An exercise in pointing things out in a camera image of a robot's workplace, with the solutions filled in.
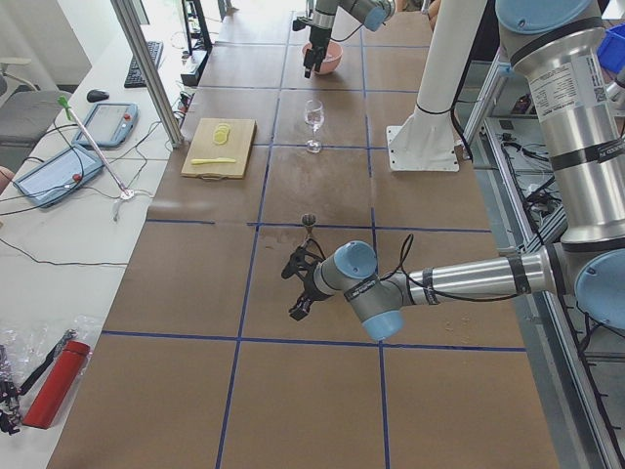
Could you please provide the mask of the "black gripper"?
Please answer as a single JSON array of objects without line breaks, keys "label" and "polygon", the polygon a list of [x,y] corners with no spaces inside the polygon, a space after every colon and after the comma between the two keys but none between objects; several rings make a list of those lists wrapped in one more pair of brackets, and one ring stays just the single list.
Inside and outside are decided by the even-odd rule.
[{"label": "black gripper", "polygon": [[298,277],[304,286],[304,293],[300,295],[295,304],[289,309],[289,317],[299,321],[304,319],[311,310],[313,301],[325,301],[326,294],[323,293],[314,281],[314,273],[317,264],[310,264],[298,272]]},{"label": "black gripper", "polygon": [[310,42],[312,45],[303,50],[306,78],[310,78],[313,73],[320,72],[325,59],[325,49],[331,40],[331,33],[331,28],[311,25]]}]

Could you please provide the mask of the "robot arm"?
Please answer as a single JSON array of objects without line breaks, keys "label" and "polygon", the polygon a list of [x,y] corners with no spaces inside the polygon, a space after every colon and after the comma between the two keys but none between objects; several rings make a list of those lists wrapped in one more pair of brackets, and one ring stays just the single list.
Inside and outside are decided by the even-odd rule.
[{"label": "robot arm", "polygon": [[370,31],[377,31],[396,12],[396,2],[388,0],[319,0],[308,1],[307,12],[292,22],[292,30],[310,29],[310,48],[304,54],[304,76],[320,72],[331,41],[339,9]]},{"label": "robot arm", "polygon": [[316,301],[345,297],[368,335],[382,341],[403,325],[401,309],[445,301],[489,303],[548,291],[570,295],[602,326],[624,325],[624,142],[597,50],[604,26],[594,1],[498,1],[502,48],[523,76],[551,176],[521,194],[524,210],[548,199],[565,216],[557,242],[538,234],[527,253],[410,273],[379,275],[373,248],[351,241],[333,254],[299,246],[282,271],[303,292],[290,309],[305,318]]}]

